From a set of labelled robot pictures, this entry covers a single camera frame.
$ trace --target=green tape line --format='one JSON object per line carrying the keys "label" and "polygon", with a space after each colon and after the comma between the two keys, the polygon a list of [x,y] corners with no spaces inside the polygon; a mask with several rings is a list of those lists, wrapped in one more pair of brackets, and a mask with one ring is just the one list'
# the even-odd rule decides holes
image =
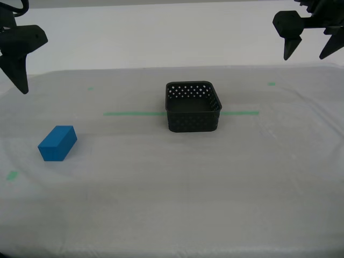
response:
{"label": "green tape line", "polygon": [[166,116],[166,112],[107,112],[104,116]]}
{"label": "green tape line", "polygon": [[13,181],[13,180],[15,180],[15,179],[17,178],[17,176],[18,176],[18,172],[17,172],[17,171],[11,171],[11,172],[9,172],[9,174],[7,175],[6,180],[7,180],[7,181]]}
{"label": "green tape line", "polygon": [[259,111],[232,111],[232,112],[221,112],[220,114],[225,115],[225,116],[244,116],[244,115],[249,115],[249,116],[258,116]]}
{"label": "green tape line", "polygon": [[[223,116],[257,116],[259,111],[224,111],[221,112]],[[166,116],[166,112],[106,112],[104,116]]]}

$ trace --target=wrinkled fabric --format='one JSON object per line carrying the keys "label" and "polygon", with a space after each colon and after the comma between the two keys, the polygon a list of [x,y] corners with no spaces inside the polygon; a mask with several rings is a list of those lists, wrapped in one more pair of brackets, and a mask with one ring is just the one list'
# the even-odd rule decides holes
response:
{"label": "wrinkled fabric", "polygon": [[[210,81],[218,129],[172,133],[165,85]],[[344,70],[57,71],[0,98],[0,252],[13,257],[343,257]],[[63,162],[37,145],[55,125]],[[16,171],[16,178],[8,174]]]}

